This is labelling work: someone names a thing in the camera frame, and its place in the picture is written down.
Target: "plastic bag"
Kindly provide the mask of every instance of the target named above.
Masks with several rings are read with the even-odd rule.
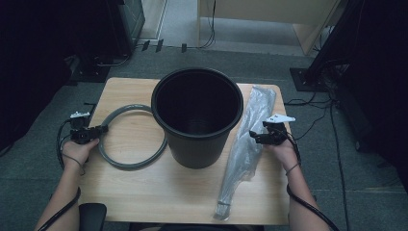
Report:
[[[275,104],[276,92],[259,86],[252,87],[249,100],[242,118],[242,123],[234,139],[229,157],[214,218],[229,218],[232,197],[242,181],[250,180],[255,175],[256,166],[262,153],[262,145],[249,136],[249,131],[263,133],[262,121],[270,117]]]

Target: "wooden table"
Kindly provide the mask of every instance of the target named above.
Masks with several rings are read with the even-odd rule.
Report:
[[[111,78],[102,92],[90,126],[100,125],[117,108],[129,104],[150,106],[158,80]],[[246,107],[251,84],[239,84]],[[280,89],[274,113],[285,115]],[[109,165],[94,148],[81,178],[80,203],[98,202],[108,207],[106,220],[161,223],[287,224],[287,179],[278,161],[263,153],[256,175],[239,184],[233,196],[230,218],[213,218],[229,151],[238,124],[230,133],[218,161],[203,169],[178,164],[169,148],[151,166],[123,171]],[[115,118],[104,137],[106,152],[116,161],[137,163],[150,157],[162,143],[164,132],[152,114],[129,111]]]

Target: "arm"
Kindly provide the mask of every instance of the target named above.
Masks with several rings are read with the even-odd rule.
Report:
[[[68,141],[64,145],[63,154],[69,156],[78,161],[81,166],[86,161],[90,150],[99,143],[99,140],[93,140],[87,144],[80,145],[73,141]],[[42,213],[37,225],[36,230],[39,230],[41,226],[54,216],[58,211],[62,209],[67,203],[69,203],[78,190],[80,176],[82,169],[74,160],[64,156],[64,172],[60,179],[60,182],[52,195],[48,205]],[[79,229],[79,209],[78,203],[73,205],[65,214],[57,219],[48,230],[78,230]]]
[[[276,158],[281,162],[284,170],[287,172],[289,170],[288,184],[293,194],[297,195],[315,208],[319,208],[310,193],[300,166],[296,166],[297,158],[292,144],[286,140],[279,146],[264,145],[264,148],[275,154]],[[289,226],[291,227],[291,230],[329,230],[328,225],[321,218],[309,211],[303,205],[294,201],[292,198],[290,199],[289,206]]]

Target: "gray carpet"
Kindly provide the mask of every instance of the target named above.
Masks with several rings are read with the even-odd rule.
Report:
[[[113,67],[109,77],[160,79],[187,66],[214,68],[238,83],[274,84],[284,101],[309,99],[309,92],[297,92],[290,67],[308,67],[311,58],[274,56],[205,50],[154,47],[140,49],[125,64]],[[38,116],[25,137],[0,159],[0,230],[32,230],[61,175],[55,155],[55,139],[60,124],[76,111],[89,111],[84,102],[97,103],[104,84],[79,83],[62,87]],[[318,93],[316,100],[327,99]],[[301,136],[324,110],[310,106],[287,107],[293,135]],[[348,122],[333,108],[343,163],[350,230],[406,230],[408,196],[393,167],[375,153],[358,153]],[[342,183],[330,112],[298,141],[305,177],[321,210],[341,230],[346,230]],[[107,222],[105,230],[127,230],[127,223]],[[268,226],[267,230],[288,230],[288,226]]]

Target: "black chair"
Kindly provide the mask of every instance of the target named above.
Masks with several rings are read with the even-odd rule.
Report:
[[[86,203],[79,206],[80,231],[102,231],[107,208],[100,203]]]

